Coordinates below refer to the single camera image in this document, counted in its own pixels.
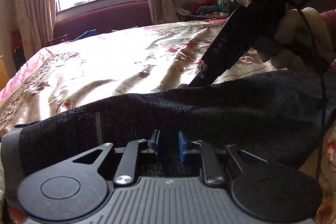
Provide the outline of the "gloved right hand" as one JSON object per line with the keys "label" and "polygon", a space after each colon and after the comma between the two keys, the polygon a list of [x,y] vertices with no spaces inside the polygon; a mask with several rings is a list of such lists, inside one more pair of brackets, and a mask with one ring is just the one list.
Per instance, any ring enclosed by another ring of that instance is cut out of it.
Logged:
{"label": "gloved right hand", "polygon": [[[330,67],[335,60],[335,10],[320,14],[314,8],[307,7],[302,13],[311,28],[319,59]],[[309,74],[319,66],[315,57],[302,59],[304,50],[312,49],[313,44],[297,10],[290,10],[282,18],[274,39],[259,39],[253,47],[262,62],[270,61],[277,69]]]}

